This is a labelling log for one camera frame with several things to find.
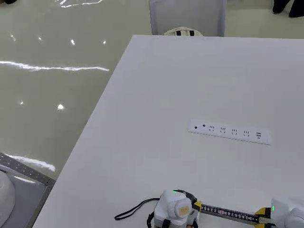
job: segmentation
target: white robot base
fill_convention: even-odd
[[[15,187],[8,176],[0,171],[0,227],[9,218],[15,206]]]

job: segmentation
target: power strip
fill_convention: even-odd
[[[270,132],[267,129],[237,127],[203,120],[191,120],[188,131],[266,145],[270,145],[271,142]]]

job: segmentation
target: person's leg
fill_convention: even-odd
[[[289,17],[298,18],[304,16],[304,0],[294,0]]]
[[[281,13],[290,0],[275,0],[274,7],[272,9],[273,13]]]

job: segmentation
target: black shoe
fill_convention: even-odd
[[[275,0],[274,7],[272,9],[273,13],[282,13],[289,2],[290,0]]]
[[[304,1],[303,0],[294,0],[293,6],[290,10],[290,18],[298,18],[304,16]]]
[[[6,4],[13,4],[17,0],[4,0]]]

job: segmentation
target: ruler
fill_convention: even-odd
[[[244,212],[214,207],[205,204],[202,204],[200,212],[203,214],[209,214],[250,225],[258,224],[260,219],[260,216],[258,215],[247,214]]]

